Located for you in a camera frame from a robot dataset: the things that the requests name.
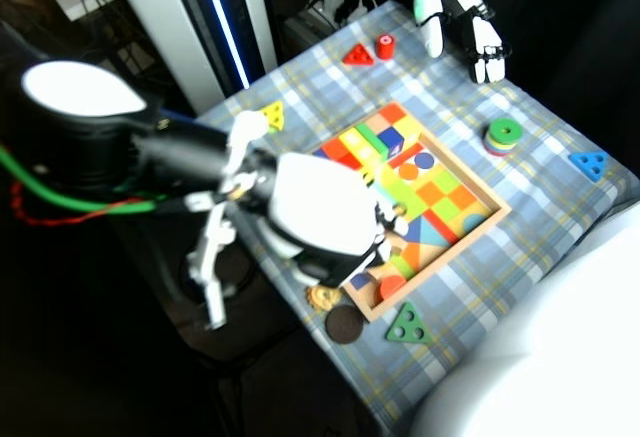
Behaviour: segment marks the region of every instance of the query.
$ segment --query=wooden puzzle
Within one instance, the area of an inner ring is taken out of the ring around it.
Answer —
[[[394,253],[344,290],[373,321],[407,297],[510,211],[509,206],[403,107],[387,105],[314,152],[372,182],[409,223]]]

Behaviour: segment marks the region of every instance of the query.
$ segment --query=tablecloth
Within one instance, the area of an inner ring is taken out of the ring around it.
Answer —
[[[373,54],[376,37],[385,32],[396,38],[393,60],[371,67],[342,64],[358,42]],[[441,58],[429,60],[411,15],[394,2],[270,72],[199,121],[228,130],[239,111],[278,99],[284,102],[284,131],[266,136],[259,147],[275,153],[309,151],[398,101],[513,209],[409,297],[433,337],[430,345],[384,339],[399,306],[366,325],[355,343],[333,343],[324,330],[325,314],[307,304],[289,264],[264,246],[255,219],[231,209],[241,238],[268,278],[385,432],[405,433],[416,403],[594,222],[614,205],[640,196],[638,179],[611,158],[599,182],[583,175],[568,155],[600,149],[517,86],[506,80],[472,83],[451,46]],[[482,146],[483,130],[505,116],[522,125],[524,137],[509,156],[493,157]]]

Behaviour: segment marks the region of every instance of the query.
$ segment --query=red triangle block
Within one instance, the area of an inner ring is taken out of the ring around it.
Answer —
[[[357,44],[351,52],[345,55],[342,62],[349,65],[373,65],[373,57],[364,48],[364,45]]]

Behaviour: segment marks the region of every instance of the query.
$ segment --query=orange circle block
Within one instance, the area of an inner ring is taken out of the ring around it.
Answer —
[[[395,294],[407,281],[401,275],[390,275],[380,281],[378,295],[382,300],[386,300]]]
[[[418,177],[420,173],[420,169],[416,164],[404,163],[400,167],[398,167],[398,175],[404,180],[414,180]]]

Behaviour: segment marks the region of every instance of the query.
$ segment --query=triangle with holes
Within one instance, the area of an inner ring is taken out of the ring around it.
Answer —
[[[404,342],[405,344],[428,344],[431,342],[431,336],[411,302],[406,302],[402,306],[385,338],[392,342]]]
[[[342,62],[349,65],[373,65],[373,57],[367,52],[364,45],[357,44],[351,51],[345,55]]]
[[[281,100],[261,108],[260,112],[267,117],[270,131],[277,132],[284,129],[284,105]]]
[[[606,152],[577,152],[569,155],[569,160],[578,167],[584,175],[592,181],[599,181],[604,175],[604,168],[607,165]]]

